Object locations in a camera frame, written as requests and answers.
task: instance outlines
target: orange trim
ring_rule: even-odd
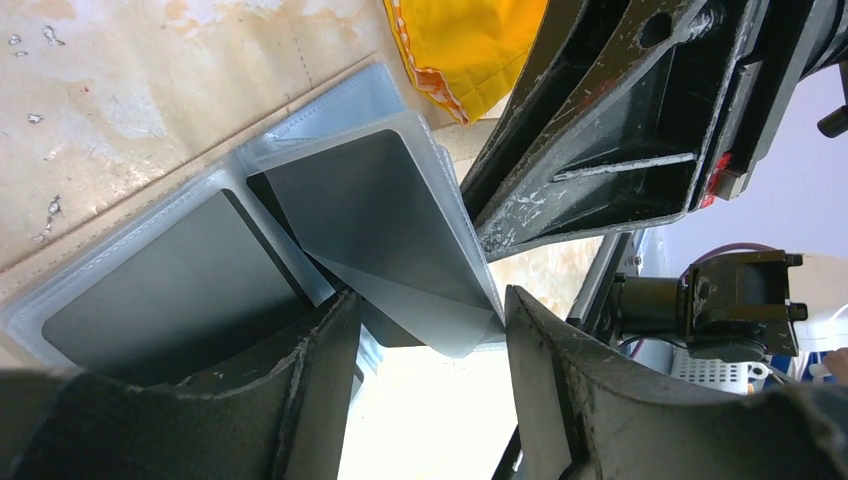
[[[440,105],[442,108],[450,112],[457,122],[462,125],[470,123],[468,112],[463,108],[462,103],[453,95],[445,76],[441,71],[433,68],[422,68],[415,65],[415,57],[412,55],[412,49],[409,43],[409,32],[406,29],[406,21],[403,19],[403,11],[400,8],[400,0],[390,0],[385,2],[386,7],[391,7],[393,13],[394,27],[397,29],[395,38],[400,47],[402,47],[402,55],[404,65],[407,67],[407,73],[413,81],[415,88],[430,97],[433,102]]]

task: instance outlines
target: yellow fabric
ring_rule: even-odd
[[[383,0],[413,85],[467,125],[515,86],[547,0]]]

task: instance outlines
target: stained surface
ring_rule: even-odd
[[[10,0],[0,39],[0,271],[374,52],[445,121],[376,0]]]

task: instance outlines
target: black metal frame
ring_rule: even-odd
[[[739,397],[676,380],[563,322],[520,287],[507,289],[507,321],[523,452],[516,477],[848,478],[848,388]],[[516,478],[509,473],[498,478]]]
[[[462,184],[490,261],[733,198],[795,84],[845,56],[841,0],[550,2]]]
[[[613,281],[621,269],[626,253],[633,249],[633,233],[611,234],[604,237],[566,320],[570,325],[610,344],[616,337],[615,325],[607,311],[606,299]]]

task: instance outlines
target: cable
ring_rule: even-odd
[[[804,374],[807,373],[807,367],[810,365],[810,354],[799,350],[798,356],[801,358],[801,366],[796,372],[795,379],[801,381],[804,379]]]
[[[630,352],[630,358],[636,358],[636,355],[639,355],[639,352],[642,350],[642,346],[645,345],[645,339],[640,338],[638,342],[636,342],[636,346],[633,347],[633,351]]]
[[[774,365],[772,365],[770,363],[766,363],[765,366],[766,366],[766,368],[769,369],[769,371],[771,372],[771,376],[778,383],[781,383],[781,384],[784,384],[784,385],[787,384],[787,383],[798,383],[798,380],[795,380],[794,378],[790,377],[789,375],[781,372],[780,369],[775,367]]]
[[[777,249],[772,247],[772,246],[769,246],[769,245],[764,245],[762,243],[752,243],[752,242],[728,243],[727,245],[722,245],[720,247],[716,247],[716,248],[710,250],[709,252],[701,255],[700,257],[697,258],[697,260],[692,262],[689,265],[689,267],[691,267],[692,265],[701,263],[703,261],[709,260],[713,257],[717,257],[717,256],[725,254],[725,253],[734,252],[736,250],[752,250],[754,252],[769,252],[769,251],[777,250]],[[680,274],[681,280],[683,280],[684,278],[686,278],[687,275],[689,275],[689,267],[686,267],[686,270],[684,270],[683,273]]]
[[[667,338],[657,337],[657,336],[654,336],[654,335],[636,335],[636,336],[630,337],[627,340],[624,340],[623,342],[619,343],[618,348],[619,349],[627,348],[628,345],[630,345],[633,342],[637,342],[639,340],[660,340],[660,341],[663,341],[665,343],[674,345],[677,348],[682,348],[683,350],[686,350],[685,346],[675,342],[674,340],[669,340]]]

